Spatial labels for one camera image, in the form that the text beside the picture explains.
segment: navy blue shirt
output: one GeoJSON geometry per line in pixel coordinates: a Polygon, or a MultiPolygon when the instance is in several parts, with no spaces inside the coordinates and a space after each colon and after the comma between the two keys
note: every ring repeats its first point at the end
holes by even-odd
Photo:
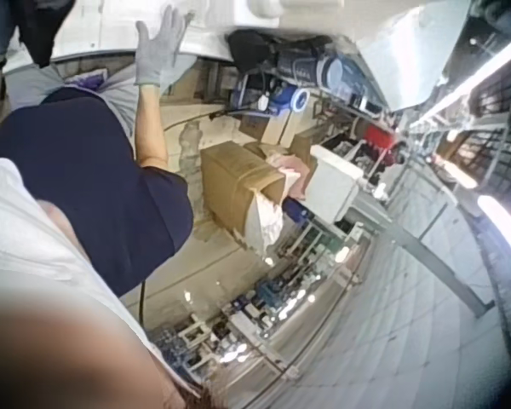
{"type": "Polygon", "coordinates": [[[98,96],[60,89],[0,126],[0,158],[26,189],[68,217],[97,273],[118,296],[173,256],[192,231],[187,184],[141,168],[118,119],[98,96]]]}

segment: forearm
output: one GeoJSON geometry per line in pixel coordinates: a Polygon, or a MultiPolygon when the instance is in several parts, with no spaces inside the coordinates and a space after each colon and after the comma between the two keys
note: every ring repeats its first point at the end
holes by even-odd
{"type": "Polygon", "coordinates": [[[169,152],[164,139],[159,87],[141,85],[135,123],[136,161],[142,167],[168,170],[169,152]]]}

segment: gloved hand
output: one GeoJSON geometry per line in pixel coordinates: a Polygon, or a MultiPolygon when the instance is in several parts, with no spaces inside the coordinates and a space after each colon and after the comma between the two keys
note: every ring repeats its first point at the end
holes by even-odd
{"type": "Polygon", "coordinates": [[[147,26],[142,21],[136,21],[136,29],[138,48],[135,55],[135,84],[159,86],[161,71],[174,65],[175,54],[186,29],[186,20],[177,9],[168,6],[155,38],[150,40],[147,26]]]}

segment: gray pants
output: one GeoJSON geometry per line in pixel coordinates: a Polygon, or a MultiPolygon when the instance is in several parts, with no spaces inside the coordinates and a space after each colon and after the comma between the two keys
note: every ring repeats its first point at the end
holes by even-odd
{"type": "MultiPolygon", "coordinates": [[[[194,55],[178,55],[175,66],[161,73],[161,93],[175,83],[197,60],[194,55]]],[[[118,117],[125,134],[130,138],[135,130],[136,108],[139,88],[135,85],[135,65],[109,77],[96,91],[85,91],[98,95],[118,117]]],[[[66,85],[54,65],[39,69],[29,66],[6,76],[6,86],[12,111],[22,107],[39,105],[54,91],[74,85],[66,85]]]]}

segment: sleeve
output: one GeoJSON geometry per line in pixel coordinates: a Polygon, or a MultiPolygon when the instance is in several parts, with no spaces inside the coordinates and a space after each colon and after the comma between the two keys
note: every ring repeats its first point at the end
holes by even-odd
{"type": "Polygon", "coordinates": [[[193,230],[193,211],[187,196],[186,180],[154,167],[142,169],[152,201],[158,209],[177,252],[193,230]]]}

